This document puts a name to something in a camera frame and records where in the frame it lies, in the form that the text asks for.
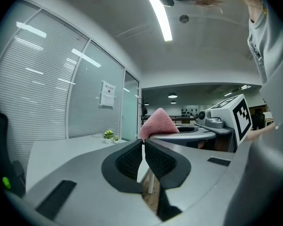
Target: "wall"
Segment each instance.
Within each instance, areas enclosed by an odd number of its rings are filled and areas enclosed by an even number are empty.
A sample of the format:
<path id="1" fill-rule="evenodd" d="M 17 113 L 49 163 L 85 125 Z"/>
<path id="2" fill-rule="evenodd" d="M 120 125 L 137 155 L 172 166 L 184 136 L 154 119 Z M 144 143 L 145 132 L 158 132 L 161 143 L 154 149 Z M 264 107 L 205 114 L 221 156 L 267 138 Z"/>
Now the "wall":
<path id="1" fill-rule="evenodd" d="M 214 106 L 215 104 L 211 104 L 211 105 L 200 105 L 199 106 L 199 111 L 203 111 L 206 109 L 209 109 L 210 107 Z"/>
<path id="2" fill-rule="evenodd" d="M 203 49 L 159 58 L 145 69 L 142 88 L 195 83 L 262 84 L 254 60 Z"/>
<path id="3" fill-rule="evenodd" d="M 182 108 L 183 108 L 183 111 L 186 112 L 186 114 L 184 114 L 184 115 L 195 116 L 196 114 L 199 113 L 199 105 L 185 105 L 185 106 L 182 106 Z"/>
<path id="4" fill-rule="evenodd" d="M 233 97 L 233 96 L 236 96 L 236 95 L 240 95 L 240 94 L 244 94 L 248 107 L 265 105 L 263 97 L 259 93 L 259 89 L 256 89 L 256 90 L 248 90 L 248 89 L 239 90 L 239 91 L 237 91 L 235 93 L 232 93 L 230 96 L 220 97 L 218 99 L 212 100 L 212 104 L 215 105 L 218 102 L 224 100 L 225 98 L 230 98 L 230 97 Z"/>
<path id="5" fill-rule="evenodd" d="M 139 67 L 121 48 L 121 46 L 97 23 L 92 21 L 81 11 L 75 9 L 64 0 L 30 0 L 42 7 L 54 12 L 56 15 L 67 20 L 70 24 L 88 34 L 93 41 L 101 45 L 107 52 L 113 55 L 125 68 L 139 81 L 142 73 Z"/>
<path id="6" fill-rule="evenodd" d="M 182 109 L 182 106 L 181 105 L 148 105 L 147 106 L 147 110 L 148 110 L 148 113 L 147 115 L 152 115 L 158 108 L 163 108 L 165 110 L 165 112 L 168 114 L 168 115 L 178 115 L 180 116 L 181 115 L 181 109 Z"/>

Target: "white table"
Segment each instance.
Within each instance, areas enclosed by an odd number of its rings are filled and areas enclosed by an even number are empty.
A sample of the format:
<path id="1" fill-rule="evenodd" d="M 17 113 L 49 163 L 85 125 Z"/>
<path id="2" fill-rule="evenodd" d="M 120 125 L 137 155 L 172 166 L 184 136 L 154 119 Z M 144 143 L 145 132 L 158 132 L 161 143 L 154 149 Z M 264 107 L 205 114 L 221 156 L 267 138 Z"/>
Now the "white table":
<path id="1" fill-rule="evenodd" d="M 30 190 L 37 182 L 70 159 L 113 145 L 114 143 L 105 143 L 102 137 L 93 136 L 52 141 L 35 141 L 28 161 L 26 191 Z M 143 145 L 142 162 L 138 170 L 137 182 L 141 182 L 144 179 L 148 170 L 149 166 L 145 160 L 145 149 Z"/>

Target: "glass wall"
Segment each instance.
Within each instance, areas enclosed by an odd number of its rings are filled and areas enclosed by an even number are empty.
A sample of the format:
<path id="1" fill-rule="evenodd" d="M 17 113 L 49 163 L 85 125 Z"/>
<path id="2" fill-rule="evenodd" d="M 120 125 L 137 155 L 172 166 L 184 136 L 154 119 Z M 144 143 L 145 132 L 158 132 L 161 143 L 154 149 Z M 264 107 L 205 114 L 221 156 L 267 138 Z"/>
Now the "glass wall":
<path id="1" fill-rule="evenodd" d="M 108 129 L 121 136 L 122 98 L 123 138 L 135 139 L 138 82 L 124 75 L 124 67 L 83 32 L 49 11 L 15 2 L 0 24 L 0 110 L 8 118 L 10 160 L 26 173 L 35 142 Z"/>
<path id="2" fill-rule="evenodd" d="M 137 138 L 138 81 L 128 72 L 125 75 L 123 93 L 122 139 L 129 141 Z"/>
<path id="3" fill-rule="evenodd" d="M 106 130 L 120 136 L 124 69 L 93 43 L 89 43 L 84 54 L 89 59 L 81 60 L 70 95 L 69 137 Z M 114 87 L 111 106 L 101 105 L 104 82 Z"/>

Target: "wooden floor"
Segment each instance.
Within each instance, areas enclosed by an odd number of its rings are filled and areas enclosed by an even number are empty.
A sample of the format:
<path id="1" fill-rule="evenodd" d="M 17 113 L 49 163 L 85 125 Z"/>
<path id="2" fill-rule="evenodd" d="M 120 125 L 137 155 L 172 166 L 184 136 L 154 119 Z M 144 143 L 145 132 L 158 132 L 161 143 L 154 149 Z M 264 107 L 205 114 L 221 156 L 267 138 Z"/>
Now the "wooden floor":
<path id="1" fill-rule="evenodd" d="M 153 192 L 152 194 L 148 194 L 148 188 L 149 188 L 149 173 L 148 173 L 142 183 L 142 186 L 143 186 L 142 198 L 147 203 L 147 205 L 152 209 L 152 211 L 156 214 L 157 206 L 158 206 L 158 198 L 159 198 L 159 181 L 156 178 L 154 178 Z"/>

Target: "person's arm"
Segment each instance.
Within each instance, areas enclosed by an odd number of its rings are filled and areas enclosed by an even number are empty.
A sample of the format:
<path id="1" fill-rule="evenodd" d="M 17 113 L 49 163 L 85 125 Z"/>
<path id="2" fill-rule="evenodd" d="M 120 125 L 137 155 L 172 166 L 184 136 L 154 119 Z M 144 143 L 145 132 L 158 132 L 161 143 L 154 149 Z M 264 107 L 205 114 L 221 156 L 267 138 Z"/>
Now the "person's arm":
<path id="1" fill-rule="evenodd" d="M 275 123 L 272 123 L 272 124 L 270 124 L 270 125 L 268 125 L 268 126 L 262 128 L 262 129 L 259 129 L 259 130 L 251 130 L 251 131 L 248 133 L 248 135 L 247 135 L 247 137 L 246 137 L 246 140 L 247 140 L 247 141 L 252 141 L 252 140 L 256 139 L 257 137 L 259 137 L 261 134 L 263 134 L 263 133 L 265 133 L 265 132 L 267 132 L 267 131 L 270 131 L 270 130 L 275 129 L 275 127 L 276 127 L 276 124 L 275 124 Z"/>

